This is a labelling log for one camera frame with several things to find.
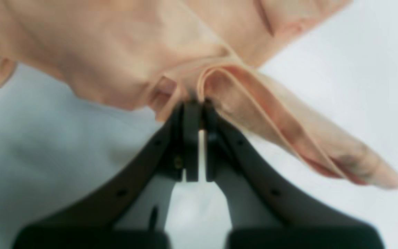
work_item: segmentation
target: black plastic part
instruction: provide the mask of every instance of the black plastic part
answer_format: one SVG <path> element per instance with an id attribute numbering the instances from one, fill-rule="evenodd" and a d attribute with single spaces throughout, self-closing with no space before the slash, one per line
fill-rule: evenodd
<path id="1" fill-rule="evenodd" d="M 171 192 L 199 174 L 207 133 L 207 181 L 227 198 L 228 249 L 382 249 L 374 228 L 324 205 L 281 177 L 212 104 L 180 104 L 137 157 L 89 197 L 24 229 L 15 249 L 165 249 Z"/>
<path id="2" fill-rule="evenodd" d="M 14 249 L 169 249 L 161 232 L 36 228 L 22 232 Z"/>
<path id="3" fill-rule="evenodd" d="M 229 249 L 371 249 L 383 248 L 368 227 L 320 227 L 237 230 Z"/>
<path id="4" fill-rule="evenodd" d="M 199 130 L 202 106 L 197 102 L 184 104 L 183 156 L 187 182 L 199 181 Z"/>
<path id="5" fill-rule="evenodd" d="M 218 147 L 218 115 L 210 101 L 206 101 L 202 110 L 203 127 L 205 131 L 205 161 L 206 178 L 208 182 L 213 182 L 216 175 L 216 153 Z"/>

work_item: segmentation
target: hole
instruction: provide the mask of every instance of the hole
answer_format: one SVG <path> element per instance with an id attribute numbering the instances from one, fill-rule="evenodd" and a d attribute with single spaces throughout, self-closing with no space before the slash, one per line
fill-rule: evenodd
<path id="1" fill-rule="evenodd" d="M 280 196 L 281 195 L 281 192 L 276 190 L 276 189 L 271 189 L 270 193 L 273 196 Z"/>
<path id="2" fill-rule="evenodd" d="M 128 193 L 127 189 L 121 189 L 121 190 L 119 190 L 119 191 L 116 193 L 116 196 L 117 196 L 117 197 L 123 197 L 123 196 L 127 195 L 127 193 Z"/>

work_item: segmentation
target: clamp jaw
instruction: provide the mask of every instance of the clamp jaw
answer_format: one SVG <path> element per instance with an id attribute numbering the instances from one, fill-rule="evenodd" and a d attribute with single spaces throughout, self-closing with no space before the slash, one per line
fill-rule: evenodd
<path id="1" fill-rule="evenodd" d="M 183 170 L 199 175 L 206 132 L 207 181 L 227 198 L 227 249 L 383 249 L 376 230 L 281 177 L 210 102 L 179 104 L 170 120 L 115 178 L 82 201 L 26 227 L 14 249 L 169 249 L 170 197 Z"/>

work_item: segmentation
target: black clamp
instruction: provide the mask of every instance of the black clamp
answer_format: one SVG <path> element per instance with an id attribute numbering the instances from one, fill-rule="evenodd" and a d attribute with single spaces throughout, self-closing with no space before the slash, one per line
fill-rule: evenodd
<path id="1" fill-rule="evenodd" d="M 198 181 L 198 132 L 207 181 L 225 194 L 228 249 L 383 249 L 376 230 L 281 177 L 210 102 L 179 104 L 136 158 L 84 200 L 26 227 L 14 249 L 168 249 L 169 202 L 186 170 Z"/>

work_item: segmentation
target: white surface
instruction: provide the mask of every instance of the white surface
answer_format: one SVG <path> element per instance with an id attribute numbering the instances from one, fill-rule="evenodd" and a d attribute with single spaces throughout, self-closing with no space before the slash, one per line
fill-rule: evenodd
<path id="1" fill-rule="evenodd" d="M 262 71 L 398 170 L 398 1 L 356 0 Z M 114 175 L 156 130 L 152 118 L 148 110 L 128 113 L 79 101 L 64 85 L 21 67 L 0 92 L 0 249 L 23 223 Z M 387 248 L 398 249 L 398 191 L 326 179 L 274 145 L 253 143 L 296 186 L 374 224 Z M 230 229 L 225 205 L 203 177 L 179 184 L 167 222 L 175 249 L 221 249 Z"/>

